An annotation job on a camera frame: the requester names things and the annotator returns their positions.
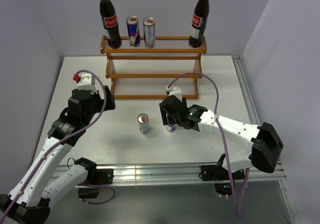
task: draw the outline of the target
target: tabletop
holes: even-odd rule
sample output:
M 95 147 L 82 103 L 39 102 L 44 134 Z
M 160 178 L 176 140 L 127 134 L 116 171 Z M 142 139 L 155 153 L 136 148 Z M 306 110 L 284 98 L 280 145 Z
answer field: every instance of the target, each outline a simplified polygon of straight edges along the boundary
M 45 119 L 36 155 L 40 152 L 52 123 L 67 106 L 71 91 L 76 88 L 72 77 L 80 69 L 88 69 L 111 86 L 106 79 L 107 58 L 66 57 L 54 89 Z M 201 58 L 203 73 L 212 78 L 220 93 L 218 114 L 249 123 L 244 97 L 231 56 L 209 56 Z M 96 87 L 103 96 L 101 87 Z M 212 84 L 202 78 L 198 80 L 199 99 L 187 100 L 188 106 L 197 104 L 213 110 L 216 92 Z M 224 147 L 220 136 L 200 133 L 195 130 L 177 128 L 173 133 L 162 124 L 159 103 L 162 100 L 116 100 L 116 109 L 104 112 L 101 118 L 78 140 L 75 147 L 65 156 L 60 165 L 66 165 L 73 157 L 88 158 L 98 165 L 103 164 L 165 164 L 216 162 Z M 139 132 L 137 116 L 147 113 L 150 132 Z M 227 142 L 229 154 L 241 149 L 238 144 Z

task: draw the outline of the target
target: white clamp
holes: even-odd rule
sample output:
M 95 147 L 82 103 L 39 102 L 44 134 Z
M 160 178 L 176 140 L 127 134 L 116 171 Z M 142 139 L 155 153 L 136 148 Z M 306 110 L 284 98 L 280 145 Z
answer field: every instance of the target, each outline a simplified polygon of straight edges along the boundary
M 81 75 L 81 79 L 76 84 L 79 90 L 88 90 L 92 93 L 97 93 L 97 89 L 95 87 L 96 79 L 88 73 Z

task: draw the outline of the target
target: cable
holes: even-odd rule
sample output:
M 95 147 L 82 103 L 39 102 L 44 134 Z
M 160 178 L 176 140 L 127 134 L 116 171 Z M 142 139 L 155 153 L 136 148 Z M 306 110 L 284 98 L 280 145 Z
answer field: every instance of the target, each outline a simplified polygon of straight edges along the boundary
M 81 199 L 82 202 L 86 203 L 86 204 L 90 204 L 90 205 L 101 205 L 101 204 L 105 204 L 110 202 L 116 195 L 116 191 L 114 188 L 112 187 L 108 187 L 108 186 L 100 186 L 100 185 L 90 185 L 90 184 L 80 184 L 80 186 L 85 186 L 85 187 L 90 187 L 90 188 L 103 188 L 103 189 L 110 189 L 111 191 L 113 191 L 113 195 L 112 197 L 110 197 L 108 200 L 103 201 L 103 202 L 98 202 L 98 203 L 94 203 L 94 202 L 88 202 L 86 200 Z
M 216 117 L 218 103 L 219 103 L 219 91 L 218 91 L 218 87 L 217 87 L 216 83 L 210 77 L 208 77 L 207 75 L 205 75 L 203 73 L 197 73 L 197 72 L 184 73 L 184 74 L 180 75 L 179 77 L 175 78 L 169 84 L 168 88 L 170 88 L 171 85 L 174 82 L 176 82 L 179 78 L 181 78 L 183 76 L 186 76 L 186 75 L 189 75 L 189 74 L 198 74 L 198 75 L 200 75 L 202 77 L 207 78 L 213 84 L 213 86 L 215 88 L 215 92 L 216 92 L 216 102 L 215 102 L 215 106 L 214 106 L 215 109 L 214 109 L 213 112 L 214 112 L 214 116 Z M 221 124 L 219 122 L 218 117 L 215 119 L 215 121 L 216 121 L 216 124 L 219 127 L 219 130 L 220 130 L 221 136 L 222 136 L 223 147 L 224 147 L 224 152 L 225 152 L 225 159 L 226 159 L 226 166 L 227 166 L 227 169 L 228 169 L 228 175 L 229 175 L 230 183 L 233 183 L 234 179 L 233 179 L 232 172 L 231 172 L 231 166 L 230 166 L 230 159 L 229 159 L 226 136 L 225 136 L 224 130 L 222 129 L 222 126 L 221 126 Z M 235 189 L 234 185 L 231 185 L 232 196 L 233 196 L 233 199 L 234 199 L 234 205 L 235 205 L 235 210 L 236 210 L 235 214 L 236 214 L 236 216 L 238 218 L 240 217 L 240 210 L 241 210 L 242 200 L 243 200 L 243 197 L 245 195 L 245 188 L 246 188 L 246 185 L 247 185 L 247 182 L 248 182 L 248 178 L 249 178 L 249 169 L 246 170 L 245 178 L 244 178 L 244 181 L 242 183 L 242 190 L 241 190 L 241 196 L 240 196 L 240 202 L 239 203 L 237 203 L 236 189 Z
M 69 167 L 69 160 L 70 159 L 73 159 L 73 164 L 76 162 L 74 158 L 68 158 L 68 161 L 66 162 L 66 166 L 69 168 L 69 170 L 70 170 L 70 167 Z
M 101 117 L 102 113 L 104 112 L 106 105 L 107 105 L 107 92 L 105 90 L 104 84 L 102 83 L 102 81 L 99 79 L 98 76 L 96 76 L 94 73 L 92 73 L 89 70 L 79 70 L 77 73 L 75 73 L 75 75 L 79 75 L 79 73 L 89 73 L 91 74 L 97 81 L 98 83 L 101 85 L 102 91 L 103 91 L 103 96 L 104 96 L 104 102 L 103 102 L 103 106 L 101 111 L 99 112 L 98 116 L 91 122 L 89 123 L 87 126 L 81 128 L 80 130 L 76 131 L 75 133 L 72 133 L 69 136 L 64 137 L 63 139 L 61 139 L 60 141 L 58 141 L 56 144 L 54 144 L 51 148 L 49 148 L 45 154 L 43 155 L 44 157 L 47 157 L 57 146 L 59 146 L 61 143 L 64 143 L 65 141 L 67 141 L 69 138 L 72 138 L 76 135 L 78 135 L 79 133 L 82 133 L 83 131 L 85 131 L 86 129 L 88 129 L 89 127 L 91 127 L 94 123 L 96 123 L 96 121 Z M 32 178 L 34 177 L 34 175 L 36 174 L 36 172 L 38 171 L 38 169 L 40 168 L 41 164 L 43 163 L 44 159 L 41 158 L 38 163 L 36 164 L 36 166 L 34 167 L 33 171 L 30 173 L 29 177 L 26 179 L 26 181 L 24 182 L 24 184 L 22 185 L 21 189 L 18 191 L 17 195 L 15 196 L 15 198 L 13 199 L 13 201 L 10 203 L 10 205 L 8 206 L 8 208 L 6 209 L 6 211 L 3 213 L 2 218 L 0 219 L 0 224 L 3 224 L 7 214 L 10 212 L 11 208 L 13 207 L 13 205 L 17 202 L 17 200 L 19 199 L 20 195 L 24 192 L 25 188 L 27 187 L 27 185 L 30 183 L 30 181 L 32 180 Z

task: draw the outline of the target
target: silver can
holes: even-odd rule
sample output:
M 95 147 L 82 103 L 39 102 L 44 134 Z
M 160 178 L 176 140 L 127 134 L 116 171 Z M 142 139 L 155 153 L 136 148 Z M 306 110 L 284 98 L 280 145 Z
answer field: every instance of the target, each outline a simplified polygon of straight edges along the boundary
M 145 113 L 139 114 L 138 123 L 139 123 L 139 130 L 142 134 L 147 134 L 150 131 L 149 117 L 147 114 Z
M 147 17 L 143 20 L 144 44 L 147 48 L 153 48 L 156 44 L 156 21 L 154 18 Z

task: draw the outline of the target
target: coca-cola bottle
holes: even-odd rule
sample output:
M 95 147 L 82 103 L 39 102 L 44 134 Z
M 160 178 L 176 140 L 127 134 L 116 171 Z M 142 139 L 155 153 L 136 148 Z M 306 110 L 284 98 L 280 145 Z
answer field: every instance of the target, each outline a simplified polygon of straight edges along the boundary
M 100 14 L 103 27 L 111 48 L 119 48 L 122 44 L 115 7 L 111 0 L 100 0 Z
M 202 38 L 206 29 L 209 15 L 209 0 L 199 0 L 195 6 L 189 45 L 198 48 L 202 44 Z

